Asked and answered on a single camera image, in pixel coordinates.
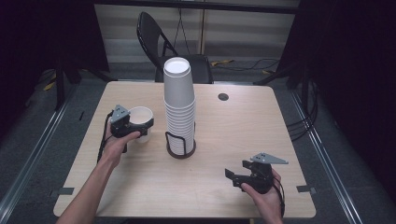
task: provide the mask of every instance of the black curtain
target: black curtain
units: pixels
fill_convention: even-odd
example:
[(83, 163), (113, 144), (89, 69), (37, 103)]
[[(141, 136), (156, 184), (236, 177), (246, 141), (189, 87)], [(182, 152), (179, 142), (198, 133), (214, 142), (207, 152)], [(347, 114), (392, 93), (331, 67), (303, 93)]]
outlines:
[[(396, 4), (302, 0), (301, 6), (322, 13), (296, 17), (279, 66), (305, 60), (339, 127), (396, 202)], [(294, 70), (290, 80), (298, 83), (302, 73)]]
[(24, 109), (40, 75), (60, 55), (69, 70), (80, 61), (108, 71), (93, 4), (6, 1), (0, 6), (0, 137)]

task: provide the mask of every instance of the chair backrest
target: chair backrest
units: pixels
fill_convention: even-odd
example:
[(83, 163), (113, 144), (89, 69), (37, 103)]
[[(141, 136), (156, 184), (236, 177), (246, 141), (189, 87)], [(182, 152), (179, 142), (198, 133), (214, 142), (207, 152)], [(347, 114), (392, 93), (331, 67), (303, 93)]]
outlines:
[(163, 34), (161, 27), (147, 12), (140, 13), (137, 20), (136, 33), (143, 51), (146, 52), (148, 58), (154, 63), (157, 69), (163, 70), (163, 65), (158, 55), (158, 42), (160, 37), (163, 38), (163, 56), (167, 49), (172, 50), (173, 53), (177, 55), (177, 52)]

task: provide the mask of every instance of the human hand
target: human hand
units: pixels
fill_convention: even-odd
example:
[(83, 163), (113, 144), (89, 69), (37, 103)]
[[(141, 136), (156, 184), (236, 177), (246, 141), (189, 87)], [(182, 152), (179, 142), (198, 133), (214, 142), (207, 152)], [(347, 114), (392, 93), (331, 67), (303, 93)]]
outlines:
[(116, 167), (120, 163), (120, 157), (122, 151), (124, 150), (124, 146), (129, 141), (132, 141), (139, 136), (140, 136), (140, 132), (133, 132), (133, 133), (129, 133), (126, 136), (123, 136), (122, 138), (116, 138), (112, 136), (110, 131), (110, 123), (108, 123), (106, 128), (106, 136), (105, 136), (105, 139), (107, 140), (100, 161), (109, 161), (112, 164), (113, 168)]
[[(280, 186), (280, 175), (273, 169), (272, 170), (275, 186), (279, 189)], [(280, 210), (280, 199), (277, 191), (272, 187), (267, 193), (260, 194), (253, 187), (247, 183), (241, 185), (242, 189), (253, 199), (259, 209), (260, 216), (264, 219), (266, 224), (278, 224), (283, 223), (281, 210)]]

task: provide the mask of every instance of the stack of paper cups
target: stack of paper cups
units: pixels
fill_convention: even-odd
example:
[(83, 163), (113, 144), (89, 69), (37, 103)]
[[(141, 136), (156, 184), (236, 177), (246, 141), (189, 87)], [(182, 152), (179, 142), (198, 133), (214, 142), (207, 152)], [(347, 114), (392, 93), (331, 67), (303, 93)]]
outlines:
[(179, 57), (166, 61), (163, 85), (168, 152), (187, 158), (195, 150), (195, 94), (189, 62)]

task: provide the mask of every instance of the forearm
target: forearm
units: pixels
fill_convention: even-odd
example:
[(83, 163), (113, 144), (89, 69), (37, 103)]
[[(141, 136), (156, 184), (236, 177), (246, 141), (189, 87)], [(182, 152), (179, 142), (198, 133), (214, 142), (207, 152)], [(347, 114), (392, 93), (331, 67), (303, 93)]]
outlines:
[(266, 221), (266, 220), (264, 220), (264, 223), (265, 223), (265, 224), (283, 224), (283, 221), (282, 221), (282, 219), (280, 218), (280, 219), (271, 220), (271, 221)]
[(111, 162), (100, 160), (57, 223), (93, 223), (96, 210), (113, 169)]

